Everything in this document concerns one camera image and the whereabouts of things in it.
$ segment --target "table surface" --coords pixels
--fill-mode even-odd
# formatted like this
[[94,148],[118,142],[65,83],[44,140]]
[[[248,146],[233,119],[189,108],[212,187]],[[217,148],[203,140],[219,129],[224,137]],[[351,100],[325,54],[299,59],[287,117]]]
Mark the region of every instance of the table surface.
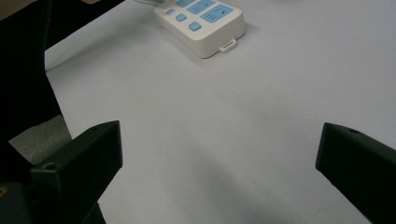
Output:
[[73,137],[119,120],[107,223],[369,223],[315,169],[324,122],[396,148],[396,1],[224,1],[247,33],[200,59],[126,1],[46,53]]

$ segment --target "power strip switch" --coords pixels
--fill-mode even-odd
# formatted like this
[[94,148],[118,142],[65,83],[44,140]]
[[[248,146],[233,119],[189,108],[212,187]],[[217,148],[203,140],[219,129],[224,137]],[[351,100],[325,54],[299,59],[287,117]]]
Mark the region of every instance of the power strip switch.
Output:
[[215,0],[168,0],[154,13],[168,32],[200,58],[230,51],[246,31],[242,10]]

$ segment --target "screw hole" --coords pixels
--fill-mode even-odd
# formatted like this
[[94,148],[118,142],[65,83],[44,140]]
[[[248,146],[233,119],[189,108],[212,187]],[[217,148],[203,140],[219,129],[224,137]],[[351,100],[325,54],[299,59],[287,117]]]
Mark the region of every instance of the screw hole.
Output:
[[55,163],[48,163],[48,164],[44,165],[44,169],[46,169],[46,170],[55,170],[56,169],[56,165],[55,165]]
[[353,129],[349,129],[349,131],[350,131],[351,133],[360,133],[360,132],[358,132],[358,131],[356,131],[356,130],[353,130]]

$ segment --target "white power strip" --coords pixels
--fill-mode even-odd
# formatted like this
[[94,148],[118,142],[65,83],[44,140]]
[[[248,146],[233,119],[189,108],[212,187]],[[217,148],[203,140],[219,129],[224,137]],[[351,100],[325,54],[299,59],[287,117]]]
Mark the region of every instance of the white power strip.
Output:
[[154,9],[160,24],[200,58],[228,52],[246,30],[239,8],[215,0],[168,0]]

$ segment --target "blue button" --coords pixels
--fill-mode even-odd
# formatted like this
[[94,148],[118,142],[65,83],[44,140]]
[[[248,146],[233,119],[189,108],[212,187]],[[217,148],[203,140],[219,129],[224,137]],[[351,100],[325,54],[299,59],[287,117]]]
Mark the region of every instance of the blue button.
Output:
[[176,2],[176,5],[178,5],[179,7],[186,7],[193,2],[195,2],[195,0],[179,0],[178,2]]
[[172,13],[174,13],[175,11],[171,8],[169,10],[167,10],[165,13],[168,15],[171,15]]
[[177,16],[176,16],[176,20],[177,21],[184,21],[184,20],[186,20],[187,19],[187,17],[186,17],[186,15],[184,15],[184,14],[178,14]]
[[193,22],[193,23],[191,23],[190,25],[189,25],[189,28],[190,28],[190,30],[192,30],[192,31],[197,31],[197,30],[199,30],[199,29],[201,29],[202,28],[202,25],[200,24],[200,23],[198,23],[198,22]]

